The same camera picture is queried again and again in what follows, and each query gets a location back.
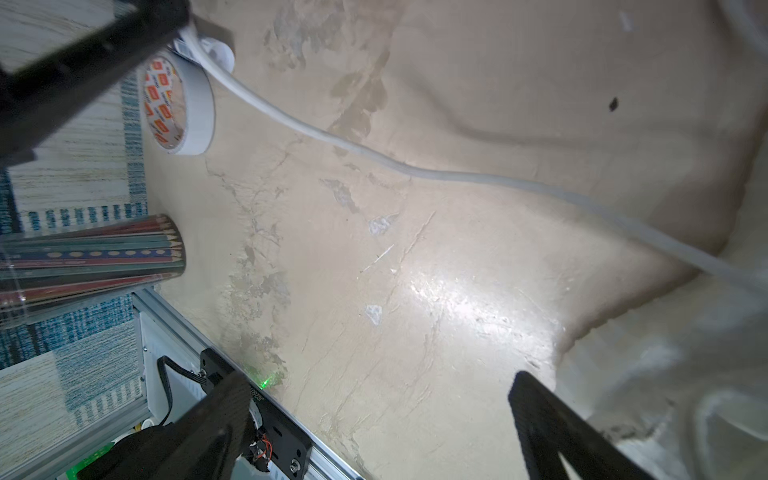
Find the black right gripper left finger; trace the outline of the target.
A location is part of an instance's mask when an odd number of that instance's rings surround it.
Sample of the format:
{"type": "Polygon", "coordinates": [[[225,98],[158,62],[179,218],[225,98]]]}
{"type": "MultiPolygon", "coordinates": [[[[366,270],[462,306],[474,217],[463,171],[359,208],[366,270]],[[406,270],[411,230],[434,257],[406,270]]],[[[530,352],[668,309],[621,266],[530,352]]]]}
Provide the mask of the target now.
{"type": "Polygon", "coordinates": [[[244,450],[250,385],[225,377],[178,421],[129,435],[78,472],[79,479],[229,479],[244,450]]]}

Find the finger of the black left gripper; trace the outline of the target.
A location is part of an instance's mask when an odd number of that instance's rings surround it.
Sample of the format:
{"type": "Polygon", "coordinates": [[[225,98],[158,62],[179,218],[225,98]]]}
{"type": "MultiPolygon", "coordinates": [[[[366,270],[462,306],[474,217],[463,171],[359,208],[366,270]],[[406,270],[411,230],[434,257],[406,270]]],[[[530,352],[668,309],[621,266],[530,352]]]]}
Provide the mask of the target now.
{"type": "Polygon", "coordinates": [[[188,1],[136,1],[111,24],[13,73],[1,72],[1,166],[34,149],[191,21],[188,1]]]}

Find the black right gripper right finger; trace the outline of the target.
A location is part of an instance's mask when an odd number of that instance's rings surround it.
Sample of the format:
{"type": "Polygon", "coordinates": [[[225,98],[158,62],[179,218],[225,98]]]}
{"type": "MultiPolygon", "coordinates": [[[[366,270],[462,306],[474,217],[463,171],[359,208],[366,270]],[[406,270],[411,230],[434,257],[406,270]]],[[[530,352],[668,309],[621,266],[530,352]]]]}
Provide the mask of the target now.
{"type": "Polygon", "coordinates": [[[531,479],[567,479],[565,464],[582,479],[651,477],[531,373],[515,375],[508,402],[531,479]]]}

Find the white sneaker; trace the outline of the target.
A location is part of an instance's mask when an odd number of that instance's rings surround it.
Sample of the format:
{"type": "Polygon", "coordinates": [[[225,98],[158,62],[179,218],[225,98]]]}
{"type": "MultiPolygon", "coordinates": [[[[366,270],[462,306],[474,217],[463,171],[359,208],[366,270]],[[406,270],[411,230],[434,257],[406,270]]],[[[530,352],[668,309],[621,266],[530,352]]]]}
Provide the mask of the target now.
{"type": "Polygon", "coordinates": [[[556,394],[658,479],[767,475],[767,297],[702,275],[592,330],[556,394]]]}

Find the white shoelace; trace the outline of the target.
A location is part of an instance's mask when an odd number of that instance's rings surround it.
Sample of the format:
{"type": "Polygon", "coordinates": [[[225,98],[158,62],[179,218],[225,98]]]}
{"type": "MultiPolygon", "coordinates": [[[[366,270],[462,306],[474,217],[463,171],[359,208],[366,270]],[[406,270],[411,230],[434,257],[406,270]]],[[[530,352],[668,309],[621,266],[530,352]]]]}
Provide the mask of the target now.
{"type": "Polygon", "coordinates": [[[595,215],[604,222],[622,230],[625,235],[644,243],[661,253],[686,263],[703,273],[716,277],[723,282],[749,291],[755,295],[765,296],[767,294],[767,281],[759,278],[759,276],[729,264],[726,261],[689,244],[681,242],[639,220],[607,208],[587,196],[569,192],[562,188],[537,181],[494,174],[432,170],[415,167],[397,161],[364,145],[348,141],[325,130],[316,128],[271,104],[250,90],[245,84],[237,80],[225,69],[217,65],[204,51],[193,20],[191,20],[187,26],[180,29],[179,35],[186,43],[190,52],[199,61],[203,69],[218,80],[231,93],[271,120],[290,128],[299,134],[364,156],[382,167],[396,171],[405,176],[430,181],[499,186],[561,200],[595,215]]]}

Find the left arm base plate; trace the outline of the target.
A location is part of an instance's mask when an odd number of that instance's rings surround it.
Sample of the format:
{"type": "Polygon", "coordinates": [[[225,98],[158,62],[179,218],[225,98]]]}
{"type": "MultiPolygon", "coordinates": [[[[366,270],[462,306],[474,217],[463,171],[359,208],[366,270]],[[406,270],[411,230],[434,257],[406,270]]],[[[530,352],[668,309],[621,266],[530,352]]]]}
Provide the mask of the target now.
{"type": "Polygon", "coordinates": [[[243,455],[262,473],[279,470],[288,479],[303,479],[309,467],[313,442],[257,386],[250,386],[250,418],[246,422],[243,455]]]}

